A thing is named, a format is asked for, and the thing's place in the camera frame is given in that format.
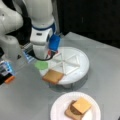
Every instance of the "tabletop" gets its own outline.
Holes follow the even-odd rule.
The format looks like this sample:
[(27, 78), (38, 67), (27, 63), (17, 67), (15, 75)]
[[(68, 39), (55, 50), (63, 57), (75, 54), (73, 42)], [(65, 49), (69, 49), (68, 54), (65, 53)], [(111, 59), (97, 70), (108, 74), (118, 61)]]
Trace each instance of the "tabletop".
[[(91, 96), (99, 105), (101, 120), (118, 120), (120, 116), (120, 50), (70, 32), (60, 46), (82, 50), (89, 58), (88, 79), (73, 89)], [(0, 86), (1, 120), (50, 120), (51, 106), (66, 92), (49, 86), (41, 79), (35, 61), (16, 73), (9, 85)]]

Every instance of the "white plate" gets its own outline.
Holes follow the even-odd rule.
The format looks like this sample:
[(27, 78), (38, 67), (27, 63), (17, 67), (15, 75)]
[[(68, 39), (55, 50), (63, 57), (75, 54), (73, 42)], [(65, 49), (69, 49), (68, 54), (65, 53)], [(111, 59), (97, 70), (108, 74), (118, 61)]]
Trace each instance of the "white plate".
[(101, 120), (101, 112), (98, 104), (90, 96), (80, 92), (70, 92), (59, 97), (52, 106), (51, 120), (72, 120), (65, 116), (64, 112), (72, 100), (77, 100), (80, 97), (88, 100), (92, 107), (86, 112), (82, 120)]
[[(77, 82), (79, 80), (81, 80), (87, 73), (88, 73), (88, 70), (89, 70), (89, 66), (90, 66), (90, 63), (89, 63), (89, 59), (87, 57), (87, 55), (82, 52), (81, 50), (79, 49), (76, 49), (76, 48), (73, 48), (73, 47), (60, 47), (59, 48), (59, 53), (58, 54), (62, 54), (62, 58), (61, 56), (59, 56), (57, 59), (59, 59), (61, 61), (62, 59), (62, 63), (64, 63), (64, 69), (65, 71), (67, 71), (69, 74), (65, 75), (60, 81), (59, 81), (59, 85), (67, 85), (67, 84), (72, 84), (74, 82)], [(68, 60), (68, 62), (73, 62), (73, 63), (77, 63), (76, 62), (76, 59), (74, 59), (73, 56), (77, 56), (78, 58), (78, 63), (80, 65), (80, 67), (73, 67), (73, 66), (70, 66), (70, 65), (67, 65), (65, 64), (65, 60), (68, 60), (68, 58), (71, 58)], [(51, 69), (50, 66), (54, 66), (58, 63), (55, 63), (55, 61), (53, 59), (51, 59), (50, 61), (47, 61), (48, 64), (49, 64), (49, 68)], [(53, 70), (56, 70), (58, 72), (62, 72), (64, 73), (62, 70), (62, 65), (60, 64), (59, 66), (56, 66), (54, 68), (52, 68)], [(46, 72), (48, 71), (47, 70), (40, 70), (40, 74), (41, 76), (44, 76), (46, 74)]]

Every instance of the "background wall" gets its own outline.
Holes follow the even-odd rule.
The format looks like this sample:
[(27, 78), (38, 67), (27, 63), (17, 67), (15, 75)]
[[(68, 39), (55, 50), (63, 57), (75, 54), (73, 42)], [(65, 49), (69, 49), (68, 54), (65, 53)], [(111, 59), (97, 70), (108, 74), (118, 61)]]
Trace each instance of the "background wall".
[(57, 0), (60, 30), (120, 48), (120, 0)]

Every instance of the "cable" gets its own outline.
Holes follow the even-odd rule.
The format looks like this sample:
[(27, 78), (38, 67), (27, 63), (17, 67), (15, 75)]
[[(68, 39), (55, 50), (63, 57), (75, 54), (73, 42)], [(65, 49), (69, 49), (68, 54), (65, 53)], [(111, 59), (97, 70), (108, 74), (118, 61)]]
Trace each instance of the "cable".
[(48, 59), (40, 59), (40, 58), (38, 58), (36, 56), (34, 56), (34, 58), (37, 59), (37, 60), (40, 60), (40, 61), (48, 61), (48, 60), (51, 60), (55, 54), (56, 54), (55, 51), (51, 51), (50, 58), (48, 58)]

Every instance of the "food on plate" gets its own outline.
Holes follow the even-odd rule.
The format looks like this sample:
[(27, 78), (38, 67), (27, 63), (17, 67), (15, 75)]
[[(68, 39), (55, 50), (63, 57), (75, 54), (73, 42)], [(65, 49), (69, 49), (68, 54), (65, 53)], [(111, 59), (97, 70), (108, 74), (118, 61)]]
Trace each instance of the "food on plate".
[(42, 79), (50, 82), (52, 84), (57, 84), (62, 78), (64, 74), (60, 73), (58, 71), (50, 69), (43, 77)]
[(70, 103), (67, 110), (65, 111), (65, 115), (69, 118), (72, 118), (73, 120), (82, 120), (83, 115), (72, 106), (75, 102), (76, 101), (72, 101)]
[(72, 101), (65, 111), (65, 115), (73, 120), (82, 120), (85, 113), (91, 108), (90, 102), (84, 98)]
[(80, 113), (84, 114), (91, 108), (90, 102), (81, 97), (74, 104), (73, 107), (76, 108)]

